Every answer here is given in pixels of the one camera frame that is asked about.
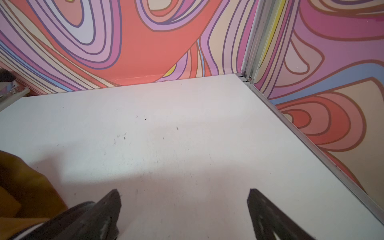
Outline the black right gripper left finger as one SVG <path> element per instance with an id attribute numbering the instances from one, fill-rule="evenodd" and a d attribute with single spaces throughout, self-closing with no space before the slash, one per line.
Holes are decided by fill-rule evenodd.
<path id="1" fill-rule="evenodd" d="M 113 189 L 98 202 L 78 204 L 58 217 L 59 232 L 55 240 L 115 240 L 121 196 Z"/>

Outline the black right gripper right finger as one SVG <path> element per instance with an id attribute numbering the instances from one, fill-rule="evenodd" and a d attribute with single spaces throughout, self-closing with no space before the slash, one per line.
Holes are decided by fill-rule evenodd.
<path id="1" fill-rule="evenodd" d="M 259 190 L 250 189 L 247 205 L 257 240 L 313 239 Z"/>

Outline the mustard brown trousers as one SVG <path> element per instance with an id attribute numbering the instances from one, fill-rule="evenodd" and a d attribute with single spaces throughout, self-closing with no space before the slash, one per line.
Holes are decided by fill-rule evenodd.
<path id="1" fill-rule="evenodd" d="M 1 151 L 1 239 L 12 240 L 68 210 L 50 181 Z"/>

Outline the black leather belt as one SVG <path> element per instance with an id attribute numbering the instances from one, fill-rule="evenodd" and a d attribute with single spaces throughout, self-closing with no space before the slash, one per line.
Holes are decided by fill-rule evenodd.
<path id="1" fill-rule="evenodd" d="M 92 201 L 78 204 L 53 219 L 17 231 L 8 240 L 76 240 L 77 233 L 69 233 L 69 228 L 95 204 Z"/>

